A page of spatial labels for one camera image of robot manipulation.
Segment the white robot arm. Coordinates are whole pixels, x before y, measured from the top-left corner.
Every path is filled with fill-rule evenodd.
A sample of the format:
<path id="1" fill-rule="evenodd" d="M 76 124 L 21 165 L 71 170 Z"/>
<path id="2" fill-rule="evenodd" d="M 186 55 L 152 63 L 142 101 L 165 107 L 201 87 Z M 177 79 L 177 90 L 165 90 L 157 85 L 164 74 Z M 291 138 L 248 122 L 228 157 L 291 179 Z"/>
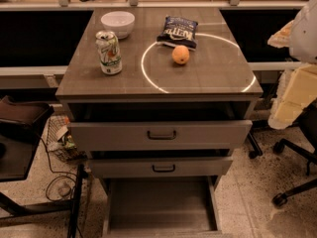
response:
<path id="1" fill-rule="evenodd" d="M 289 54 L 302 62 L 317 62 L 317 0 L 309 0 L 295 18 L 271 35 L 267 43 L 289 48 Z"/>

